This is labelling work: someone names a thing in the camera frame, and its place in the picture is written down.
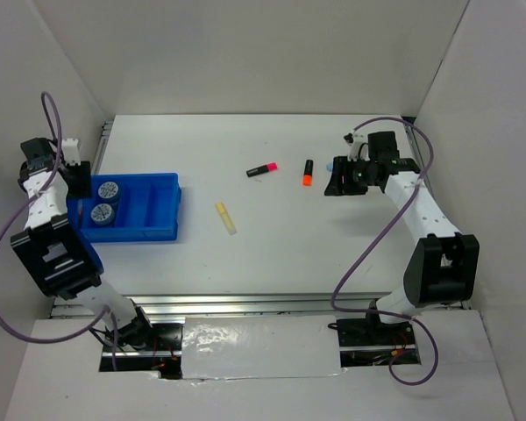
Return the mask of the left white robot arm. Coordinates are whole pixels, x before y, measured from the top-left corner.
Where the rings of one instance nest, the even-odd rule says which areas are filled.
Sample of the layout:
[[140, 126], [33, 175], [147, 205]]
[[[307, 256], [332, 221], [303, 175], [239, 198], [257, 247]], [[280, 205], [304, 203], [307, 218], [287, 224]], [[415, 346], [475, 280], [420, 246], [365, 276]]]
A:
[[68, 200], [92, 196], [91, 166], [77, 139], [33, 138], [21, 144], [25, 162], [18, 183], [31, 199], [22, 232], [11, 247], [45, 296], [75, 300], [104, 321], [119, 346], [147, 349], [155, 328], [130, 298], [102, 280], [103, 264], [68, 217]]

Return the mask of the orange black highlighter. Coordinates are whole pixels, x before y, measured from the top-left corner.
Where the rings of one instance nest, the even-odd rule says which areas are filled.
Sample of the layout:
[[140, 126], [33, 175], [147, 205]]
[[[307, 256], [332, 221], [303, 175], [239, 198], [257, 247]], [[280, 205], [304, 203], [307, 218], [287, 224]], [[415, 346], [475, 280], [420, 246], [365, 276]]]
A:
[[313, 160], [306, 160], [303, 170], [303, 176], [302, 176], [302, 185], [305, 187], [309, 187], [312, 185], [313, 181], [313, 167], [314, 167], [314, 161]]

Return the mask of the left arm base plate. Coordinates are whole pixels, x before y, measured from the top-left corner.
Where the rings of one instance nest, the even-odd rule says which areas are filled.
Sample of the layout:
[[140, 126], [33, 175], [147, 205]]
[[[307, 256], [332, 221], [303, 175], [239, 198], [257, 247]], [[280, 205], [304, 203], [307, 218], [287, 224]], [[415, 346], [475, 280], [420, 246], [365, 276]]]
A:
[[150, 356], [176, 360], [181, 356], [183, 323], [154, 323], [137, 347], [119, 339], [117, 353], [125, 357]]

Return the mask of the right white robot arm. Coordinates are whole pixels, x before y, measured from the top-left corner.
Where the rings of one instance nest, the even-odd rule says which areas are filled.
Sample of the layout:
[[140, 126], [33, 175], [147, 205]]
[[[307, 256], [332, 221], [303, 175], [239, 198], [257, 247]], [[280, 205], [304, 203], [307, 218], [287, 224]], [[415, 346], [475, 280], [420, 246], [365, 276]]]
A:
[[386, 343], [395, 325], [437, 305], [470, 299], [480, 254], [480, 243], [463, 234], [442, 212], [420, 177], [412, 158], [403, 158], [394, 132], [368, 134], [364, 146], [332, 162], [326, 196], [359, 196], [377, 187], [397, 207], [415, 242], [402, 285], [370, 304], [365, 333], [375, 344]]

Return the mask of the red gel pen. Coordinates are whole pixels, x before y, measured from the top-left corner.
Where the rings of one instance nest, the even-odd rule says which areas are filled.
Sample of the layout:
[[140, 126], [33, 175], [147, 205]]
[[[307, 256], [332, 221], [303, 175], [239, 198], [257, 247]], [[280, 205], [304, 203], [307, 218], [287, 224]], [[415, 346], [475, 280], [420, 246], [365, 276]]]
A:
[[82, 220], [83, 220], [83, 200], [80, 199], [78, 201], [77, 206], [77, 226], [78, 228], [82, 228]]

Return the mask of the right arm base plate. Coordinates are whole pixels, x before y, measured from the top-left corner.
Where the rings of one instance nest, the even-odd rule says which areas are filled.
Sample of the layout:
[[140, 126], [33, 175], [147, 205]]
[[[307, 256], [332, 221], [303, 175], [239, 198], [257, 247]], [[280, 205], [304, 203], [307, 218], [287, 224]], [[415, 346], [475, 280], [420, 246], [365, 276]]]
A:
[[409, 323], [373, 325], [366, 318], [341, 318], [328, 324], [341, 347], [409, 347], [416, 343]]

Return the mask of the yellow highlighter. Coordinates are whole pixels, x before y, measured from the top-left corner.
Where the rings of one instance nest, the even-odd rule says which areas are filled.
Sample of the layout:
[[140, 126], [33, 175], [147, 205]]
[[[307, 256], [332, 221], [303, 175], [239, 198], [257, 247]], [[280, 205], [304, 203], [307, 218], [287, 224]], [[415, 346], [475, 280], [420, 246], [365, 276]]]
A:
[[230, 234], [230, 235], [234, 235], [237, 233], [237, 229], [236, 229], [236, 226], [234, 225], [232, 219], [231, 219], [231, 216], [229, 214], [229, 212], [227, 211], [225, 205], [222, 203], [222, 202], [218, 202], [215, 204], [215, 207], [217, 209], [217, 213], [219, 215], [219, 217], [221, 218], [223, 224], [224, 224], [224, 227], [226, 229], [226, 231]]

